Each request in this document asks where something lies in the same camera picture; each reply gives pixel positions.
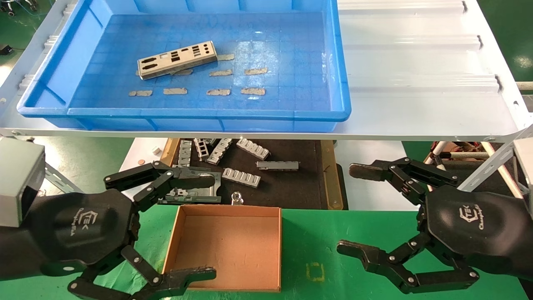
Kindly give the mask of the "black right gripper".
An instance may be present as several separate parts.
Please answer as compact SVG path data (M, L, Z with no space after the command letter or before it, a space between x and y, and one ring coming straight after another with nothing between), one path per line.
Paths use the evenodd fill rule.
M357 258L366 272L386 277L404 294L470 288L479 279L471 267L493 275L531 280L532 218L522 199L443 186L420 207L419 233L391 253L341 240L337 252ZM413 273L405 263L424 250L451 270Z

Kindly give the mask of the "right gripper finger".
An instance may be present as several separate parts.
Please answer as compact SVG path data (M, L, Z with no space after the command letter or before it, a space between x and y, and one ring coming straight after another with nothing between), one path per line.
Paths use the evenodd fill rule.
M375 160L371 165L352 163L349 175L358 179L388 182L413 205L425 202L426 185L433 188L458 186L457 176L408 157L395 161Z

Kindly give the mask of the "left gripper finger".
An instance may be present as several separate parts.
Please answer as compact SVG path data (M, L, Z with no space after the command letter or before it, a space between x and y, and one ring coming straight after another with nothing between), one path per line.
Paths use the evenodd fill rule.
M198 170L190 167L170 167L161 161L140 165L103 179L107 190L120 192L144 186L133 196L133 203L140 212L145 212L175 189L190 190L211 188L221 182L221 173Z

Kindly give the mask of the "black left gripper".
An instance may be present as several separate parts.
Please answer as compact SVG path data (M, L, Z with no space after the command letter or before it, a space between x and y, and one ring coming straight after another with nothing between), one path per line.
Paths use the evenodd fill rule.
M117 190L37 197L21 226L1 227L0 278L82 272L68 285L82 300L160 300L183 295L191 283L215 279L213 267L159 274L131 246L139 227L137 207ZM98 272L104 275L123 260L146 279L142 289L128 294L94 283Z

